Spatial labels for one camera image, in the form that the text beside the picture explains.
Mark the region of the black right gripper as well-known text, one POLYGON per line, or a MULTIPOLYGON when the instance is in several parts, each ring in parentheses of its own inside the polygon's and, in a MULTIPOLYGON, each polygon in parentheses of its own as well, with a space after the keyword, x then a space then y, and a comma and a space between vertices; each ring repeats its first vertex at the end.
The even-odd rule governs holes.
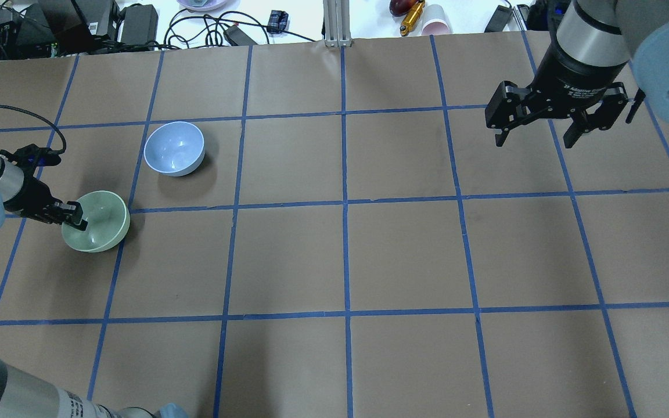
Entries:
POLYGON ((563 135, 567 149, 584 134, 610 129, 628 103, 624 83, 616 81, 623 67, 582 63, 550 44, 528 88, 504 80, 485 107, 485 124, 494 132, 495 145, 503 146, 510 131, 531 124, 536 113, 573 120, 563 135))

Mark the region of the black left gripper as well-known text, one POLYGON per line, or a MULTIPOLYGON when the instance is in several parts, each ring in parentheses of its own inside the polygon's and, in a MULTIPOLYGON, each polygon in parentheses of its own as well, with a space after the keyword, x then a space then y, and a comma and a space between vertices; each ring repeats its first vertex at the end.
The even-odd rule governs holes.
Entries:
POLYGON ((88 227, 80 202, 59 201, 44 182, 32 175, 3 174, 2 201, 5 211, 22 218, 67 225, 79 231, 88 227))

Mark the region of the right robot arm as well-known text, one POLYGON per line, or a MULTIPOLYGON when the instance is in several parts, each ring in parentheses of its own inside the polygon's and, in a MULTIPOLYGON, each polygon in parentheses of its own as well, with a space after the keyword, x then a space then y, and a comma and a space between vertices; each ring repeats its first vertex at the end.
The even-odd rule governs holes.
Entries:
POLYGON ((647 100, 669 122, 669 1, 573 1, 528 87, 499 83, 485 108, 486 127, 503 146, 519 126, 569 119, 569 149, 621 116, 628 93, 616 79, 627 63, 638 90, 626 121, 647 100))

